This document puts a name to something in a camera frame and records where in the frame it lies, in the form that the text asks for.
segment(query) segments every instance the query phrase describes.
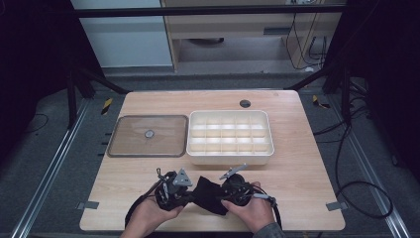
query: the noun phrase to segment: black cable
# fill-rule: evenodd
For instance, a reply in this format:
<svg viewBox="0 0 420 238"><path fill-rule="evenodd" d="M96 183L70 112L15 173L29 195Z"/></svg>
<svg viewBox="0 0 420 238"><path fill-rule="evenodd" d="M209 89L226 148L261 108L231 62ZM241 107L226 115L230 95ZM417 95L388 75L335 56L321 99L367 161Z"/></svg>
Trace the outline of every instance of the black cable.
<svg viewBox="0 0 420 238"><path fill-rule="evenodd" d="M343 140L343 138L347 138L347 136L349 136L350 132L347 132L347 134L343 135L341 139L339 140L335 140L335 141L321 141L321 142L316 142L316 143L336 143L336 142L341 142Z"/></svg>
<svg viewBox="0 0 420 238"><path fill-rule="evenodd" d="M44 122L43 125L41 125L39 128L31 130L31 131L25 131L25 133L33 133L33 132L37 132L39 130L41 130L43 127L45 127L47 125L47 123L49 123L49 116L47 116L46 114L43 113L37 113L35 114L36 116L44 116L46 118L46 121Z"/></svg>
<svg viewBox="0 0 420 238"><path fill-rule="evenodd" d="M252 184L252 186L256 187L263 194L267 194L260 186L253 185L253 184ZM283 226L281 224L280 212L278 211L278 204L277 203L274 204L274 206L272 207L272 210L274 211L274 215L275 215L275 219L277 220L277 224L280 226L281 229L283 229Z"/></svg>
<svg viewBox="0 0 420 238"><path fill-rule="evenodd" d="M316 40L316 37L313 37L312 41L311 41L311 45L309 45L308 55L311 59L318 60L319 58L313 58L312 55L319 55L319 54L312 54L311 53L312 52L312 47L314 46L314 43L315 43L315 40Z"/></svg>
<svg viewBox="0 0 420 238"><path fill-rule="evenodd" d="M364 96L354 97L354 98L352 98L352 100L350 100L350 103L352 104L356 100L366 101L366 98Z"/></svg>
<svg viewBox="0 0 420 238"><path fill-rule="evenodd" d="M140 203L142 203L146 198L152 196L151 195L152 191L155 190L159 185L161 185L161 183L164 181L165 177L169 173L167 173L165 176L162 176L160 174L160 169L157 169L157 174L158 174L159 180L157 182L155 182L155 184L153 184L152 187L147 192L145 192L143 195L141 195L139 198L137 198L136 201L130 206L130 209L127 212L126 217L125 217L125 226L124 227L127 227L127 225L129 224L131 216L132 216L134 210L137 208L137 206L140 205Z"/></svg>
<svg viewBox="0 0 420 238"><path fill-rule="evenodd" d="M348 125L346 127L345 133L344 135L351 129L352 125ZM342 141L340 142L339 145L339 150L337 152L337 156L336 156L336 164L334 167L335 170L335 179L336 179L336 184L338 187L338 191L336 192L336 196L338 197L339 195L342 195L343 198L346 200L346 202L348 202L355 210L357 210L358 212L360 212L361 214L368 216L370 218L375 218L375 219L383 219L386 218L387 216L389 216L392 211L393 211L393 202L391 200L391 198L389 197L389 195L386 193L385 190L383 190L382 188L380 188L379 186L377 186L376 184L373 184L371 182L368 181L363 181L363 180L355 180L355 181L350 181L348 183L346 183L345 185L341 186L340 185L340 181L339 181L339 174L338 174L338 170L339 170L339 159L340 159L340 154L343 148L343 144L345 141L345 137L343 136ZM372 213L368 213L364 210L362 210L361 208L359 208L358 206L356 206L351 200L349 200L349 198L343 193L343 190L351 185L354 184L365 184L365 185L369 185L369 186L373 186L374 188L376 188L377 190L379 190L380 192L382 192L382 194L384 194L386 196L386 198L389 201L389 209L385 214L381 214L381 215L376 215L376 214L372 214Z"/></svg>
<svg viewBox="0 0 420 238"><path fill-rule="evenodd" d="M317 144L327 144L327 143L337 143L340 142L341 140L336 140L336 141L317 141Z"/></svg>
<svg viewBox="0 0 420 238"><path fill-rule="evenodd" d="M297 38L297 32L296 32L296 13L294 13L293 14L293 21L292 21L292 23L291 23L291 26L290 26L290 31L289 31L289 33L288 33L288 35L287 35L287 37L286 37L286 41L285 41L285 44L286 44L286 51L287 51L287 53L288 53L288 55L289 55L289 58L290 58L290 61L291 61L291 65L293 66L293 68L294 69L304 69L304 68L306 68L307 66L313 66L313 65L316 65L316 63L312 63L312 62L307 62L306 61L306 59L305 59L305 57L303 56L303 51L302 51L302 48L301 48L301 46L300 46L300 42L299 42L299 39ZM293 60L291 60L291 54L290 54L290 51L288 50L288 39L289 39L289 36L290 36L290 33L291 33L291 31L292 31L292 29L294 29L294 34L295 34L295 36L296 36L296 42L297 42L297 45L298 45L298 47L299 47L299 51L300 51L300 56L302 57L302 59L308 64L308 65L306 65L306 66L304 66L304 67L297 67L297 66L295 66L294 64L293 64Z"/></svg>
<svg viewBox="0 0 420 238"><path fill-rule="evenodd" d="M324 42L322 44L322 55L320 58L321 67L324 66L326 55L327 55L327 37L324 37Z"/></svg>
<svg viewBox="0 0 420 238"><path fill-rule="evenodd" d="M367 16L363 19L363 21L357 26L357 28L354 30L352 35L344 42L344 45L340 48L340 50L337 52L337 54L334 56L332 60L330 60L330 63L327 64L326 67L323 68L323 70L318 70L314 72L313 74L309 75L305 79L291 85L288 87L284 87L284 89L291 89L291 90L299 90L305 85L313 82L314 80L320 78L321 76L325 76L330 74L334 68L338 66L342 66L345 64L348 60L346 55L348 54L349 50L352 48L352 45L354 43L355 37L360 33L360 31L363 29L365 23L368 21L368 19L373 14L374 10L378 6L380 0L376 0L375 5L371 8L370 12L367 14Z"/></svg>
<svg viewBox="0 0 420 238"><path fill-rule="evenodd" d="M366 107L362 106L362 107L360 107L360 108L356 109L354 112L352 112L352 114L351 114L352 119L356 119L356 118L354 118L353 116L354 116L354 115L356 115L356 113L358 113L358 112L360 112L360 111L362 111L362 110L365 110L365 109L366 109ZM334 125L332 125L332 126L329 126L329 127L326 127L326 128L324 128L324 129L322 129L321 131L314 132L314 133L313 133L313 135L314 135L314 136L319 136L319 135L322 135L322 134L325 134L325 133L328 133L328 132L334 131L335 129L337 129L337 128L339 128L341 125L343 125L344 123L346 123L346 121L345 121L345 120L342 120L342 121L340 121L340 122L338 122L338 123L336 123L336 124L334 124Z"/></svg>
<svg viewBox="0 0 420 238"><path fill-rule="evenodd" d="M361 108L359 108L360 110L358 112L363 112L363 111L368 111L368 108L366 106L362 106ZM359 115L355 115L352 117L352 119L358 119L359 117L361 117L362 115L365 115L366 113L361 113Z"/></svg>
<svg viewBox="0 0 420 238"><path fill-rule="evenodd" d="M349 89L349 92L352 93L352 95L360 95L360 96L363 96L363 97L367 96L366 94L361 93L360 91L358 91L358 90L356 90L354 88L350 88Z"/></svg>
<svg viewBox="0 0 420 238"><path fill-rule="evenodd" d="M351 80L350 80L350 85L353 87L353 88L351 88L351 90L354 91L355 93L357 93L359 95L362 95L362 96L367 96L368 95L368 92L365 89L363 89L362 87L360 87L356 83L352 82Z"/></svg>

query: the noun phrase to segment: black fabric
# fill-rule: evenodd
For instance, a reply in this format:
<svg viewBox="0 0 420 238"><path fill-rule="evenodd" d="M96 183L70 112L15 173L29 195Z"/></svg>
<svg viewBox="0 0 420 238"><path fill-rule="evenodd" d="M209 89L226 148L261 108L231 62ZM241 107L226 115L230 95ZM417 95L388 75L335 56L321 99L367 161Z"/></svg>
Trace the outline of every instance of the black fabric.
<svg viewBox="0 0 420 238"><path fill-rule="evenodd" d="M394 159L420 181L420 5L416 0L381 0L347 54L351 76L367 81L372 118ZM343 13L326 59L332 62L369 12Z"/></svg>
<svg viewBox="0 0 420 238"><path fill-rule="evenodd" d="M33 119L38 101L66 88L71 62L104 76L80 21L43 13L45 9L73 10L69 0L3 2L6 8L0 4L0 166Z"/></svg>
<svg viewBox="0 0 420 238"><path fill-rule="evenodd" d="M205 177L200 177L197 187L191 194L194 197L193 202L203 209L218 215L226 215L228 212L228 209L217 198L225 195L222 187Z"/></svg>

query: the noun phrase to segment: human hand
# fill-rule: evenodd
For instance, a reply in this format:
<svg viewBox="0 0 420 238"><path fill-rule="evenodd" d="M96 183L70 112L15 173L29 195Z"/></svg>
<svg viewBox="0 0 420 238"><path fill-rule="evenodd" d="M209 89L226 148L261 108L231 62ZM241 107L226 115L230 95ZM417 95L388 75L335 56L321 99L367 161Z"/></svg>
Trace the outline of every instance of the human hand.
<svg viewBox="0 0 420 238"><path fill-rule="evenodd" d="M261 187L258 181L251 184ZM227 200L222 200L222 204L230 212L239 216L253 233L275 222L272 207L266 199L252 197L246 206L237 206Z"/></svg>
<svg viewBox="0 0 420 238"><path fill-rule="evenodd" d="M183 206L171 211L160 209L154 197L146 198L134 210L130 222L121 238L143 238L154 232L162 223L173 219L181 212Z"/></svg>

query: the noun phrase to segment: tray compartment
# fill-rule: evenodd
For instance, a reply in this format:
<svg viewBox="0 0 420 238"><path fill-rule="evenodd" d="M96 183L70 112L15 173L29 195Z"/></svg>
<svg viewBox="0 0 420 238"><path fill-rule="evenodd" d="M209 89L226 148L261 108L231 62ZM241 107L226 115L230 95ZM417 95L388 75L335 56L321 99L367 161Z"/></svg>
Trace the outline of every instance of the tray compartment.
<svg viewBox="0 0 420 238"><path fill-rule="evenodd" d="M264 165L274 152L265 112L194 111L187 153L195 165Z"/></svg>

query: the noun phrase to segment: gray floor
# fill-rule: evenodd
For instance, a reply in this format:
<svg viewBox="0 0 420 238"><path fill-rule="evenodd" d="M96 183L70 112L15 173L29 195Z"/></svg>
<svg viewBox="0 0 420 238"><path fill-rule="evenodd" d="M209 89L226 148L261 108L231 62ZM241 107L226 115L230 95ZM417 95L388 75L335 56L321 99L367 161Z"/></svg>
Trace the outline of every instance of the gray floor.
<svg viewBox="0 0 420 238"><path fill-rule="evenodd" d="M195 90L236 88L282 88L303 79L308 72L295 70L287 59L280 39L226 39L222 44L211 41L185 41L177 72L146 73L131 77L109 77L110 80L131 90ZM312 96L317 94L321 103L334 102L340 94L323 95L320 92L322 79L300 91L302 104L313 131L319 131L340 121L334 108L315 106ZM65 156L46 200L35 220L31 235L34 237L118 236L119 232L87 233L78 223L82 214L75 209L79 201L86 201L106 149L124 95L95 84L97 93L88 100L86 116ZM113 98L106 115L101 115L104 101ZM364 103L355 101L359 108ZM12 164L3 168L0 177L0 236L8 237L33 194L43 179L65 132L67 124L66 94L60 91L40 101L37 115L27 133L12 154ZM364 149L369 164L380 178L383 188L389 193L398 214L411 237L420 237L420 185L405 168L392 165L390 154L380 133L362 111L353 120L352 132ZM339 143L322 143L340 139L343 128L317 136L316 140L332 185L335 185L334 165ZM340 156L340 182L368 179L359 162L349 136ZM378 214L379 209L373 190L365 186L349 188L346 195L364 210ZM389 220L369 218L353 207L343 211L347 226L340 232L325 232L322 237L394 237ZM302 237L302 232L287 232L289 237ZM317 232L308 233L316 237ZM154 237L251 237L250 233L158 233Z"/></svg>

